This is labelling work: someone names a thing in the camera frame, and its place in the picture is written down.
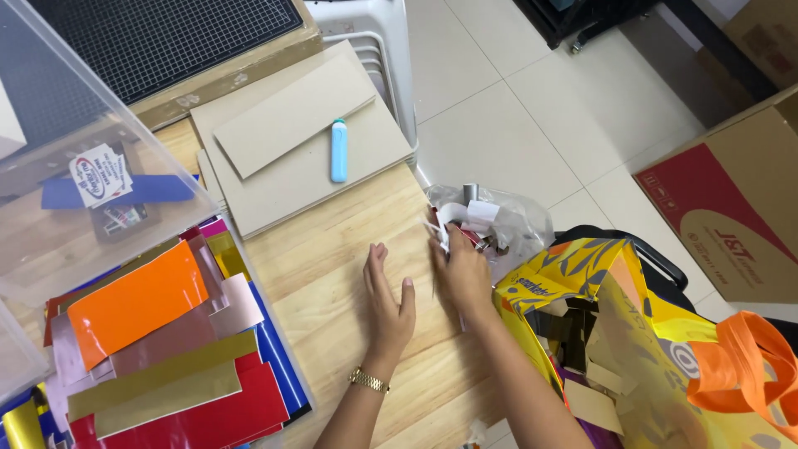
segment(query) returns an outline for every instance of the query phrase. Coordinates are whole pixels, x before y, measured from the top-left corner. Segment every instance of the gold wristwatch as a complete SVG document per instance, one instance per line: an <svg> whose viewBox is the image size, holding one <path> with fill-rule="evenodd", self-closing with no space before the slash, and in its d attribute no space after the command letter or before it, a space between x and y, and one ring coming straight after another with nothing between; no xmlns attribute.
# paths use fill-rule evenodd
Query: gold wristwatch
<svg viewBox="0 0 798 449"><path fill-rule="evenodd" d="M360 367L357 367L354 369L354 371L352 371L352 374L350 374L350 382L366 385L367 387L377 390L380 393L388 393L388 391L391 391L390 385L368 374L365 374L364 372L360 371Z"/></svg>

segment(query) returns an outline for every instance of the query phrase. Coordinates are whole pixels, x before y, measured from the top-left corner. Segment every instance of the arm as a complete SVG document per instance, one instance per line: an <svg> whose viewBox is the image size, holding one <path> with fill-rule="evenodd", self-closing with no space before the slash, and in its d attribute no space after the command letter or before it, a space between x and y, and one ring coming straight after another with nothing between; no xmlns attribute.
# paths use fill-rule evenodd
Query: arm
<svg viewBox="0 0 798 449"><path fill-rule="evenodd" d="M406 277L401 286L401 304L397 304L383 273L388 249L371 244L363 267L363 280L372 316L372 343L366 352L361 370L382 382L389 383L405 346L416 326L416 292ZM372 388L352 383L346 389L338 408L318 437L315 449L367 449L377 423L377 415L385 398Z"/></svg>
<svg viewBox="0 0 798 449"><path fill-rule="evenodd" d="M430 241L442 287L480 341L496 380L512 434L522 449L593 445L565 404L504 327L491 302L488 262L454 226L449 233L449 262L436 240Z"/></svg>

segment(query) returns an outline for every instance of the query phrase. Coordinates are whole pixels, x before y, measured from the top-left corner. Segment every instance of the yellow shopping bag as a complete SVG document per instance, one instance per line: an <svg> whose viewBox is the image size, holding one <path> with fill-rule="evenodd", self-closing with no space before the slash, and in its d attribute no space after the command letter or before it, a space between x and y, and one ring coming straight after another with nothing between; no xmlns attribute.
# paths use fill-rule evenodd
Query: yellow shopping bag
<svg viewBox="0 0 798 449"><path fill-rule="evenodd" d="M631 240L556 245L510 272L494 295L505 325L555 390L555 369L524 315L571 297L597 301L595 327L616 374L636 385L616 402L625 447L795 447L798 364L766 321L741 312L716 327L665 302L646 287Z"/></svg>

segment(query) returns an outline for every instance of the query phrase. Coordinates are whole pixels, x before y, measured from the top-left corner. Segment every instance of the orange vinyl sheet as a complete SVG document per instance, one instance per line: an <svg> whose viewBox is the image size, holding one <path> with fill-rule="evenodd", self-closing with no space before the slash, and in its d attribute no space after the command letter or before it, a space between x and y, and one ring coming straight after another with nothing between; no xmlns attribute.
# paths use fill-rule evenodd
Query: orange vinyl sheet
<svg viewBox="0 0 798 449"><path fill-rule="evenodd" d="M187 241L69 306L86 371L207 299Z"/></svg>

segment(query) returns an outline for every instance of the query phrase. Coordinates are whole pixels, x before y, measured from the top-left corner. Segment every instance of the blue paper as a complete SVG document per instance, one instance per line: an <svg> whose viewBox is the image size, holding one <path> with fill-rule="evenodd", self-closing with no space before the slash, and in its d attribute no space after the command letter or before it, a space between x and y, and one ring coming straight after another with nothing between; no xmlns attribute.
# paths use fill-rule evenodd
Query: blue paper
<svg viewBox="0 0 798 449"><path fill-rule="evenodd" d="M291 366L291 362L288 360L286 349L280 343L277 330L271 323L271 318L258 294L258 289L255 288L255 283L250 281L249 286L252 295L255 296L255 301L258 302L260 312L266 318L261 324L253 327L258 337L260 357L264 362L269 362L274 369L282 400L286 403L286 408L290 415L308 402L307 396L302 390L302 385L299 383L294 367Z"/></svg>
<svg viewBox="0 0 798 449"><path fill-rule="evenodd" d="M105 205L138 205L143 203L166 203L188 201L194 190L177 175L132 175L132 189ZM59 178L43 181L41 192L42 209L85 209L81 194L72 179Z"/></svg>

